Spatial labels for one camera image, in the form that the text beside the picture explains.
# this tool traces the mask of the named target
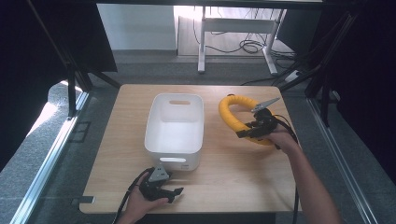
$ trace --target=white plastic bin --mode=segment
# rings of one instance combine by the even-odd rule
[[[145,136],[153,163],[166,170],[198,167],[204,138],[204,103],[199,95],[161,93],[154,98]]]

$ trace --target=yellow ring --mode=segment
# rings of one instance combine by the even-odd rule
[[[241,122],[239,119],[237,119],[233,113],[230,111],[230,105],[242,105],[244,107],[247,107],[248,109],[253,109],[256,104],[259,102],[247,98],[246,96],[241,96],[241,95],[228,95],[224,97],[220,103],[219,103],[219,113],[221,118],[224,120],[224,122],[234,131],[234,132],[239,132],[239,131],[247,131],[250,128],[243,122]],[[245,137],[245,139],[249,140],[250,142],[254,142],[260,145],[264,146],[270,146],[273,144],[272,141],[268,139],[263,139],[263,140],[257,140],[256,138],[250,138],[250,137]]]

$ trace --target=human arm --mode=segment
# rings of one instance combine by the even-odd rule
[[[342,223],[332,197],[286,129],[278,125],[274,132],[265,137],[280,146],[288,156],[308,223]]]
[[[149,173],[143,174],[137,181],[136,186],[134,186],[132,189],[125,212],[117,222],[118,224],[134,224],[151,209],[159,207],[168,202],[167,198],[161,198],[153,202],[145,199],[143,194],[140,192],[139,186],[148,174]]]

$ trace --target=white wall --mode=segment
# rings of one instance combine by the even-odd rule
[[[112,49],[176,49],[174,8],[98,4]]]

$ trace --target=person's left hand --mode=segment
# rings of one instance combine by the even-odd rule
[[[137,181],[136,186],[134,186],[134,188],[132,189],[132,192],[129,195],[125,212],[120,218],[118,224],[135,223],[151,209],[166,204],[168,202],[167,198],[161,198],[153,202],[145,199],[142,192],[140,192],[139,186],[148,174],[149,172],[144,173]]]

